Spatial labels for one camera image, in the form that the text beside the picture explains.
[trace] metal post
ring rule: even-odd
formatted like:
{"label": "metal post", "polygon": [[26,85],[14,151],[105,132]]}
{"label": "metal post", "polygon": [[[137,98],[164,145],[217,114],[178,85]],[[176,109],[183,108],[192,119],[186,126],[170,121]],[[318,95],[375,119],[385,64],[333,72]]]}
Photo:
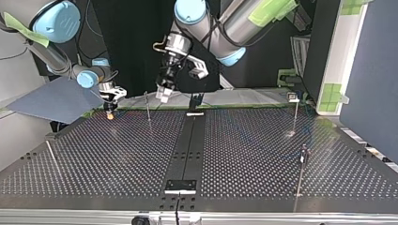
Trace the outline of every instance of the metal post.
{"label": "metal post", "polygon": [[47,147],[49,148],[51,157],[53,158],[54,161],[56,161],[56,157],[55,157],[55,155],[54,155],[54,152],[53,152],[53,149],[52,149],[52,147],[51,147],[50,142],[49,142],[49,141],[46,141],[46,143],[47,143]]}
{"label": "metal post", "polygon": [[148,114],[148,121],[150,121],[151,119],[150,119],[148,92],[146,91],[146,92],[144,93],[144,95],[145,95],[145,103],[146,103],[146,112],[147,112],[147,114]]}

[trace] black cable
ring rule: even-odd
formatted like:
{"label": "black cable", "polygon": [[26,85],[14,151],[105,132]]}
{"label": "black cable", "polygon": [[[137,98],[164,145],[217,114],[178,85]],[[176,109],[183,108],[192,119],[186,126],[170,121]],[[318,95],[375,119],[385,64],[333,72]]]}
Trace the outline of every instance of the black cable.
{"label": "black cable", "polygon": [[0,58],[0,61],[1,61],[1,60],[8,60],[8,59],[13,59],[13,58],[19,57],[19,56],[25,54],[26,52],[27,52],[27,48],[25,48],[25,49],[23,50],[23,52],[21,52],[21,53],[19,53],[19,54],[12,55],[12,56],[5,57],[5,58]]}
{"label": "black cable", "polygon": [[[293,25],[295,25],[296,17],[297,17],[298,11],[299,11],[299,7],[296,7],[296,9],[295,9],[295,14],[293,15]],[[293,44],[293,48],[292,48],[292,49],[293,49],[293,55],[294,55],[293,58],[294,58],[294,60],[295,60],[295,62],[296,62],[296,65],[297,65],[297,67],[298,67],[298,76],[299,76],[299,78],[301,79],[301,83],[302,83],[302,85],[304,86],[304,89],[305,89],[305,91],[308,93],[308,95],[310,96],[310,98],[313,99],[315,105],[317,105],[315,98],[313,98],[313,97],[311,96],[311,94],[310,94],[310,91],[308,91],[307,85],[305,85],[304,79],[302,78],[302,74],[301,74],[301,72],[299,71],[299,62],[298,62],[298,59],[297,59],[297,57],[296,57],[296,48],[295,48],[295,45],[294,45],[294,44]]]}
{"label": "black cable", "polygon": [[[87,4],[85,11],[87,11],[87,9],[89,7],[90,7],[90,5]],[[88,56],[86,53],[84,53],[84,51],[82,50],[82,48],[80,46],[80,41],[81,41],[81,38],[82,38],[82,33],[83,33],[83,30],[84,30],[84,26],[85,26],[85,17],[86,16],[87,16],[86,13],[84,13],[84,16],[82,17],[82,24],[81,24],[82,28],[80,29],[79,34],[75,37],[76,47],[77,47],[78,52],[80,54],[82,54],[85,58],[87,58],[87,59],[96,59],[96,58],[102,56],[103,54],[107,53],[108,51],[105,50],[105,51],[97,54],[96,56],[91,57],[91,56]]]}

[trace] cable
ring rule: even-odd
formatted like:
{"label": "cable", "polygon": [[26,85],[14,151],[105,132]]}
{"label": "cable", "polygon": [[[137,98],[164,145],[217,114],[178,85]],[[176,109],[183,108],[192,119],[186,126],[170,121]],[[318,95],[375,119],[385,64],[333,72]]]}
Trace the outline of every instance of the cable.
{"label": "cable", "polygon": [[[295,10],[295,14],[293,15],[293,25],[294,25],[295,22],[296,22],[296,16],[297,16],[298,10],[299,10],[299,8],[297,7],[296,10]],[[295,60],[295,62],[296,62],[296,65],[299,65],[299,61],[298,61],[298,59],[297,59],[297,57],[296,57],[296,48],[293,46],[292,49],[293,49],[293,55],[294,55],[293,58],[294,58],[294,60]],[[299,76],[300,79],[301,79],[301,83],[302,83],[302,85],[304,86],[305,91],[306,91],[306,92],[308,93],[308,95],[313,99],[315,105],[317,105],[317,102],[316,102],[315,98],[313,98],[313,97],[311,96],[311,94],[310,94],[310,91],[308,91],[307,85],[305,85],[304,78],[302,77],[302,74],[300,74],[299,69],[298,69],[298,76]]]}
{"label": "cable", "polygon": [[90,6],[91,0],[87,1],[87,7],[85,8],[85,23],[87,23],[88,29],[91,30],[91,32],[93,32],[94,34],[96,34],[97,36],[100,36],[103,38],[103,35],[97,33],[90,25],[90,22],[88,21],[88,10],[89,10],[89,6]]}
{"label": "cable", "polygon": [[11,115],[13,115],[13,114],[15,114],[15,113],[16,113],[16,112],[12,112],[12,113],[6,114],[6,115],[0,117],[0,120],[1,120],[1,119],[4,119],[4,118],[7,118],[7,117],[9,117],[9,116],[11,116]]}
{"label": "cable", "polygon": [[16,55],[13,55],[13,56],[9,56],[9,57],[5,57],[5,58],[0,58],[0,61],[1,61],[1,60],[8,60],[8,59],[13,59],[13,58],[19,57],[19,56],[25,54],[26,52],[27,52],[27,48],[25,48],[25,49],[23,50],[23,52],[21,52],[21,53],[19,53],[19,54],[16,54]]}
{"label": "cable", "polygon": [[[87,1],[87,6],[86,6],[86,9],[85,9],[85,12],[88,12],[89,6],[90,6],[90,2],[91,2],[91,0],[88,0],[88,1]],[[85,21],[86,21],[86,18],[87,18],[87,14],[85,13],[84,16],[83,16],[83,18],[82,18],[82,25],[81,25],[82,28],[80,29],[79,34],[75,37],[75,43],[76,43],[76,47],[77,47],[78,52],[79,52],[80,54],[82,54],[85,58],[87,58],[87,59],[95,59],[95,58],[98,58],[98,57],[102,56],[103,54],[107,53],[108,51],[105,50],[105,51],[103,51],[103,52],[97,54],[97,55],[94,56],[94,57],[88,56],[86,53],[84,53],[84,51],[82,50],[82,48],[81,48],[81,46],[80,46],[80,40],[81,40],[81,38],[82,38],[82,33],[83,33],[83,30],[84,30],[84,25],[87,23],[87,22],[85,22]]]}
{"label": "cable", "polygon": [[113,73],[112,73],[112,76],[110,77],[110,78],[108,78],[106,81],[104,81],[103,83],[107,83],[107,82],[110,82],[113,78],[115,78],[117,75],[119,75],[119,70],[115,70]]}
{"label": "cable", "polygon": [[178,196],[178,202],[176,203],[176,225],[179,225],[179,215],[178,215],[179,197],[180,196]]}

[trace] black curtain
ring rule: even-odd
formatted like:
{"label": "black curtain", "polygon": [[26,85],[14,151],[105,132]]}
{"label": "black curtain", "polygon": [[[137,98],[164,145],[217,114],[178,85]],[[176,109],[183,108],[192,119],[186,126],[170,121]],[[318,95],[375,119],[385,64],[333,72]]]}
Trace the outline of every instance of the black curtain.
{"label": "black curtain", "polygon": [[[176,0],[94,0],[106,46],[114,69],[115,81],[129,92],[128,97],[156,91],[155,80],[161,65],[161,53],[152,50],[154,42],[168,35],[174,19]],[[220,0],[208,1],[211,13],[220,14]],[[220,87],[220,64],[205,47],[196,43],[192,55],[207,62],[209,76],[196,81],[184,69],[177,87],[186,93],[216,91]]]}

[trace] end effector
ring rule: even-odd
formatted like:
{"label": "end effector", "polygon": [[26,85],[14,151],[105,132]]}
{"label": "end effector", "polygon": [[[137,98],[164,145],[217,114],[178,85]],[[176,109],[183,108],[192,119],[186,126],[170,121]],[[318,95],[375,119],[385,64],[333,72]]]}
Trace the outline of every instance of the end effector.
{"label": "end effector", "polygon": [[173,25],[171,33],[163,43],[153,45],[155,51],[163,53],[160,75],[156,80],[157,98],[162,103],[167,103],[168,98],[176,89],[177,75],[187,64],[193,65],[189,74],[194,79],[201,80],[208,75],[206,63],[191,55],[192,45],[191,37],[179,32],[176,24]]}

